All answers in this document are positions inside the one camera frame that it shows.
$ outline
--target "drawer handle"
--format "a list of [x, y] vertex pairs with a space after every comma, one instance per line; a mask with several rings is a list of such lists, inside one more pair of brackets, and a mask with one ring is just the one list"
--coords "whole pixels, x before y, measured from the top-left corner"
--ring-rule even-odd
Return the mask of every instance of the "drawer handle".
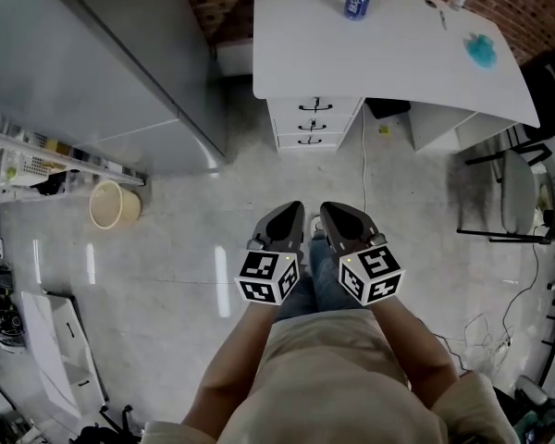
[[303, 127], [302, 125], [298, 126], [298, 130], [303, 130], [303, 131], [316, 131], [316, 130], [324, 130], [327, 128], [327, 125], [323, 125], [320, 129], [318, 129], [316, 127], [316, 120], [313, 118], [311, 120], [311, 128], [310, 129], [306, 129], [305, 127]]
[[324, 107], [319, 107], [320, 100], [321, 100], [320, 97], [315, 97], [314, 98], [314, 107], [313, 108], [307, 108], [304, 105], [298, 105], [298, 108], [300, 110], [312, 110], [315, 113], [319, 110], [329, 110], [330, 108], [333, 108], [332, 104], [325, 105]]
[[310, 137], [308, 137], [308, 141], [307, 142], [301, 142], [300, 140], [298, 140], [298, 144], [319, 144], [320, 142], [322, 142], [322, 140], [319, 139], [318, 142], [311, 142], [311, 140], [313, 139], [313, 135], [311, 135]]

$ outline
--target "beige bucket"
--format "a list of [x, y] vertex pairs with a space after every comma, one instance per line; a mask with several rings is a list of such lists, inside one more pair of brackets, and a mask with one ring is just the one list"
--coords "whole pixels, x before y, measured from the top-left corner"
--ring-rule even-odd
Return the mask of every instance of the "beige bucket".
[[89, 211], [98, 228], [133, 224], [141, 210], [140, 198], [111, 179], [99, 182], [92, 190]]

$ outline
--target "shirt sleeve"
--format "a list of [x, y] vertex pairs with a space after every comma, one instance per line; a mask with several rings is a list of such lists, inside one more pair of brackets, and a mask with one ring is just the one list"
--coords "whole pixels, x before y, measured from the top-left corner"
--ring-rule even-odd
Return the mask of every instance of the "shirt sleeve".
[[187, 425], [152, 421], [146, 425], [141, 444], [216, 444], [216, 440]]
[[520, 442], [501, 410], [486, 376], [470, 373], [448, 388], [432, 406], [451, 438], [478, 436], [492, 443]]

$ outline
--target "drawer cabinet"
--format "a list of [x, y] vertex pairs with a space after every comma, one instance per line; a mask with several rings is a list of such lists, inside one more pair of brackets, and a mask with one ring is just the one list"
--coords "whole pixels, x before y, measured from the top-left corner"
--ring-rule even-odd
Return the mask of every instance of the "drawer cabinet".
[[337, 147], [341, 133], [313, 133], [308, 135], [283, 135], [277, 137], [280, 148]]
[[337, 150], [363, 101], [349, 97], [267, 100], [277, 148]]

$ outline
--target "person's left arm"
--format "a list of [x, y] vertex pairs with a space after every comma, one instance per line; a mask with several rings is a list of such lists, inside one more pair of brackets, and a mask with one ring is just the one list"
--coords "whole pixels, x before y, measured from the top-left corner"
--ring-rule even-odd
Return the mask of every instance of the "person's left arm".
[[182, 424], [219, 438], [249, 395], [277, 310], [274, 305], [249, 304], [205, 370]]

